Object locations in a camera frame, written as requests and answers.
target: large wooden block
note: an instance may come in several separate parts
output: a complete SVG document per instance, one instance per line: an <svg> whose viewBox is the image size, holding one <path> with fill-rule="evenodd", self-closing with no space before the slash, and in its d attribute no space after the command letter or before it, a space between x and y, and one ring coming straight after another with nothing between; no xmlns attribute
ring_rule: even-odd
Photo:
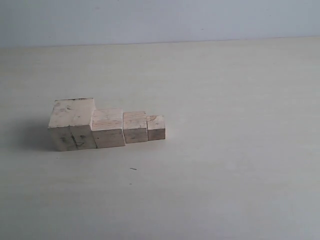
<svg viewBox="0 0 320 240"><path fill-rule="evenodd" d="M166 139L165 117L163 115L147 116L146 122L149 141Z"/></svg>
<svg viewBox="0 0 320 240"><path fill-rule="evenodd" d="M56 100L48 130L59 151L97 148L91 127L93 98Z"/></svg>
<svg viewBox="0 0 320 240"><path fill-rule="evenodd" d="M148 141L147 114L144 111L123 113L123 134L125 142L140 143Z"/></svg>
<svg viewBox="0 0 320 240"><path fill-rule="evenodd" d="M92 134L98 149L126 145L123 132L123 114L121 108L94 110Z"/></svg>

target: wooden cube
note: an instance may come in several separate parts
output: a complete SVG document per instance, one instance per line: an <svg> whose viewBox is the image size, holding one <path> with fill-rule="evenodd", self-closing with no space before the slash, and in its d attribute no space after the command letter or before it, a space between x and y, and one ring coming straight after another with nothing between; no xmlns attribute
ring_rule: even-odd
<svg viewBox="0 0 320 240"><path fill-rule="evenodd" d="M92 134L98 149L126 145L123 114L121 108L94 110Z"/></svg>
<svg viewBox="0 0 320 240"><path fill-rule="evenodd" d="M166 139L165 117L163 115L147 116L146 122L149 141Z"/></svg>
<svg viewBox="0 0 320 240"><path fill-rule="evenodd" d="M133 111L123 113L123 134L127 144L147 142L148 130L146 112Z"/></svg>
<svg viewBox="0 0 320 240"><path fill-rule="evenodd" d="M93 98L56 100L48 130L59 151L97 148L93 134Z"/></svg>

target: white table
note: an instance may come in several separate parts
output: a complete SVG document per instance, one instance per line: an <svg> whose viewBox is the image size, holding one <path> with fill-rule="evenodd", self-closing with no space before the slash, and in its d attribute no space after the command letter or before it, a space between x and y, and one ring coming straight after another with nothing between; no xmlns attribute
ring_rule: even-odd
<svg viewBox="0 0 320 240"><path fill-rule="evenodd" d="M167 139L57 152L79 97ZM2 48L0 126L0 239L320 237L320 38Z"/></svg>

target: medium wooden cube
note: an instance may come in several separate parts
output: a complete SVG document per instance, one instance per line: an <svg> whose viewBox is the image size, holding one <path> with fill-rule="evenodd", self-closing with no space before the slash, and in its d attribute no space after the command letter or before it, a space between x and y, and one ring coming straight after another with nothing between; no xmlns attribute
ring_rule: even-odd
<svg viewBox="0 0 320 240"><path fill-rule="evenodd" d="M56 100L48 130L59 151L97 148L93 134L93 98Z"/></svg>
<svg viewBox="0 0 320 240"><path fill-rule="evenodd" d="M98 149L126 145L123 114L121 108L94 110L92 134Z"/></svg>
<svg viewBox="0 0 320 240"><path fill-rule="evenodd" d="M146 122L149 141L166 139L165 117L163 115L147 116Z"/></svg>
<svg viewBox="0 0 320 240"><path fill-rule="evenodd" d="M127 144L147 142L148 130L146 112L133 111L123 113L123 134Z"/></svg>

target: block front face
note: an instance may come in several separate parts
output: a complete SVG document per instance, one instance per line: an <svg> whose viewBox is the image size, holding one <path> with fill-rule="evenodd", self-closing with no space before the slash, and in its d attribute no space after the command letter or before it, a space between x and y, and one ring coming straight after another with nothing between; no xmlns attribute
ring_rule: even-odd
<svg viewBox="0 0 320 240"><path fill-rule="evenodd" d="M95 108L93 98L64 99L54 102L48 129L60 151L97 147L91 133L92 114ZM70 138L75 149L71 149Z"/></svg>
<svg viewBox="0 0 320 240"><path fill-rule="evenodd" d="M148 140L166 139L165 118L163 115L147 116Z"/></svg>
<svg viewBox="0 0 320 240"><path fill-rule="evenodd" d="M98 148L125 146L123 110L121 108L95 110L92 134Z"/></svg>
<svg viewBox="0 0 320 240"><path fill-rule="evenodd" d="M133 111L123 113L123 134L127 144L147 142L148 130L146 112Z"/></svg>

